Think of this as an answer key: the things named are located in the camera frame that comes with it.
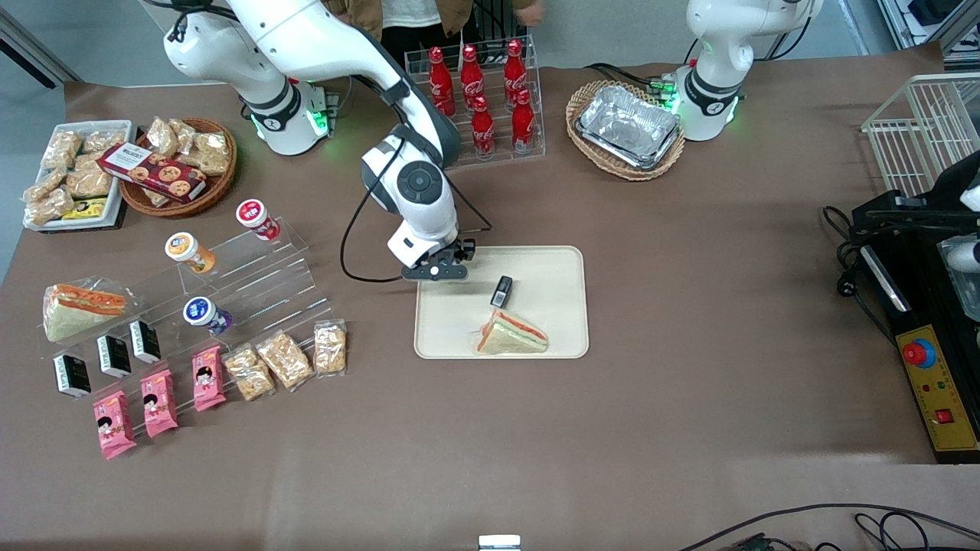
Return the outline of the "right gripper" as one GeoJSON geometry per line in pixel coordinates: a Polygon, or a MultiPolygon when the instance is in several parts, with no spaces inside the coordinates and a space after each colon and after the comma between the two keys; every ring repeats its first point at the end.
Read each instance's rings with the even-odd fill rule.
{"type": "Polygon", "coordinates": [[[416,233],[407,220],[399,225],[395,234],[387,241],[387,248],[403,265],[403,279],[406,280],[465,280],[468,268],[459,264],[454,257],[444,257],[435,261],[435,275],[430,262],[431,256],[451,248],[459,235],[459,221],[455,218],[435,235],[416,233]]]}

